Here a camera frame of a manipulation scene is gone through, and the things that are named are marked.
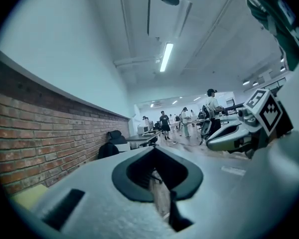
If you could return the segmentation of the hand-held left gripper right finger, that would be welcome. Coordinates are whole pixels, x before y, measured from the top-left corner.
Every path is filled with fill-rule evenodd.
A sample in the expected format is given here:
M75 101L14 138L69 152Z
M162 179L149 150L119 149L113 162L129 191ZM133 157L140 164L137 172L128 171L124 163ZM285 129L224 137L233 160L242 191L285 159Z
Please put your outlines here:
M196 164L203 181L190 199L176 202L191 225L161 239L299 239L299 132L251 160L163 150Z

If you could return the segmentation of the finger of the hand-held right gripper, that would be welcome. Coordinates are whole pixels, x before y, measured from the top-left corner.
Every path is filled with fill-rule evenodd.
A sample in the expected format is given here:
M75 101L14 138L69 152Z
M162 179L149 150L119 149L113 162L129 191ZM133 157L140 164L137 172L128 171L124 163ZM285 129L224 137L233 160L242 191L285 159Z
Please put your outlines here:
M243 126L228 126L212 134L206 146L214 151L235 151L250 141L250 132Z

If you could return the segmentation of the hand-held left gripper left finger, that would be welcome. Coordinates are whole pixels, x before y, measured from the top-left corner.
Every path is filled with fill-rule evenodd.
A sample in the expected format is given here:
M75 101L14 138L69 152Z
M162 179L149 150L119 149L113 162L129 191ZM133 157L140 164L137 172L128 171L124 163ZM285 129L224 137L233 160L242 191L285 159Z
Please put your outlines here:
M91 161L70 173L40 197L31 211L43 220L72 189L84 192L60 232L71 239L167 239L170 227L153 203L134 202L112 182L113 169L141 149Z

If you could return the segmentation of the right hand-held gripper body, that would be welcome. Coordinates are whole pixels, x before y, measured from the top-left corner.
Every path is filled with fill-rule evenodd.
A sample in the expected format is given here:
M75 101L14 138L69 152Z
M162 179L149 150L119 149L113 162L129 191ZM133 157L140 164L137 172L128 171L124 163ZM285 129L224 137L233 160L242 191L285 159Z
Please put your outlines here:
M239 139L239 149L248 158L293 129L287 112L277 98L278 90L257 89L238 109L238 119L249 132Z

